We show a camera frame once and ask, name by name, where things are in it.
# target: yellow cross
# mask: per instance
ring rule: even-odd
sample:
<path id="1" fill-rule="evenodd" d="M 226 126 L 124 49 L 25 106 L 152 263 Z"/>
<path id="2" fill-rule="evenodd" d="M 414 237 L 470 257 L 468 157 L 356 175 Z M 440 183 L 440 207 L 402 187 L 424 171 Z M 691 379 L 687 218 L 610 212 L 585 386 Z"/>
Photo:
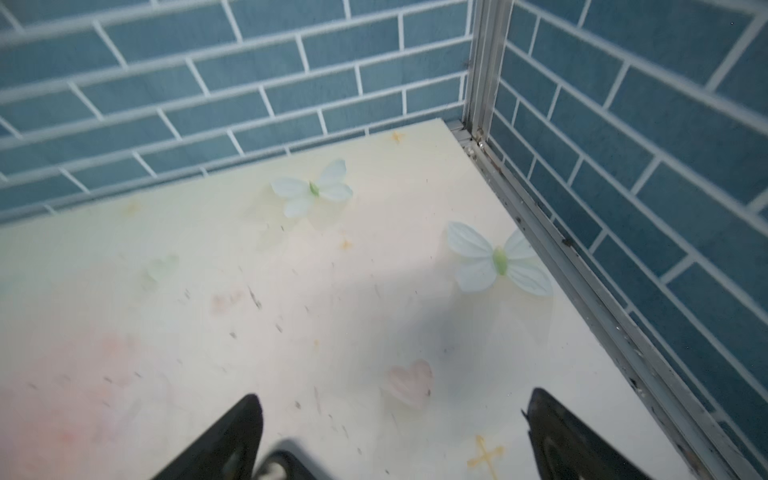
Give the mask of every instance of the yellow cross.
<path id="1" fill-rule="evenodd" d="M 475 435 L 475 441 L 478 444 L 478 448 L 480 448 L 480 455 L 478 458 L 473 458 L 472 460 L 467 461 L 468 467 L 476 467 L 482 462 L 485 462 L 488 464 L 488 470 L 491 472 L 491 477 L 493 480 L 498 480 L 498 477 L 496 477 L 496 471 L 493 469 L 493 465 L 491 465 L 491 458 L 494 457 L 494 455 L 501 455 L 504 453 L 504 447 L 496 447 L 495 449 L 491 450 L 490 452 L 485 451 L 485 439 L 482 438 L 480 435 Z"/>

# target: heart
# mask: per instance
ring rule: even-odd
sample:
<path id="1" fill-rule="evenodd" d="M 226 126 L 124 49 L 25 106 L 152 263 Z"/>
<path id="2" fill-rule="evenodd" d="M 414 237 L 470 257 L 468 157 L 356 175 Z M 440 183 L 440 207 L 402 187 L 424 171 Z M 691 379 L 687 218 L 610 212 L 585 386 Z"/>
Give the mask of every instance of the heart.
<path id="1" fill-rule="evenodd" d="M 424 359 L 418 359 L 405 369 L 392 367 L 387 374 L 385 390 L 412 409 L 421 410 L 429 401 L 435 377 Z"/>

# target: white butterfly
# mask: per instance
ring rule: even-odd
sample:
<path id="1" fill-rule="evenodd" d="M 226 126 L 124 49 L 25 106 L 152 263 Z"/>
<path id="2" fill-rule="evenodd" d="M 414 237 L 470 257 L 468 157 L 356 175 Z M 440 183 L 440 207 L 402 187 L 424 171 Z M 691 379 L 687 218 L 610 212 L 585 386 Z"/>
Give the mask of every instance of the white butterfly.
<path id="1" fill-rule="evenodd" d="M 506 275 L 528 293 L 552 294 L 547 274 L 525 261 L 536 257 L 536 252 L 520 230 L 510 235 L 503 248 L 494 248 L 469 225 L 450 222 L 448 245 L 459 255 L 471 259 L 456 270 L 456 281 L 463 292 L 483 291 L 493 285 L 497 276 Z"/>
<path id="2" fill-rule="evenodd" d="M 286 198 L 285 210 L 288 218 L 304 217 L 318 197 L 332 202 L 343 202 L 352 198 L 352 189 L 343 183 L 346 175 L 344 160 L 332 161 L 320 174 L 317 182 L 282 177 L 272 180 L 272 190 L 278 197 Z"/>

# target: blue brick wall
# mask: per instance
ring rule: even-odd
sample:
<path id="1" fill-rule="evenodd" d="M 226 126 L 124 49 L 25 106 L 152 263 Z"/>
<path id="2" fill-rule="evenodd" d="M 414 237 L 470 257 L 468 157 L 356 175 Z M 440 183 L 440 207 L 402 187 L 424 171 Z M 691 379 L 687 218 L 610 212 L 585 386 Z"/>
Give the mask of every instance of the blue brick wall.
<path id="1" fill-rule="evenodd" d="M 763 474 L 767 18 L 765 2 L 515 0 L 488 142 Z"/>
<path id="2" fill-rule="evenodd" d="M 4 0 L 0 223 L 462 115 L 474 0 Z"/>

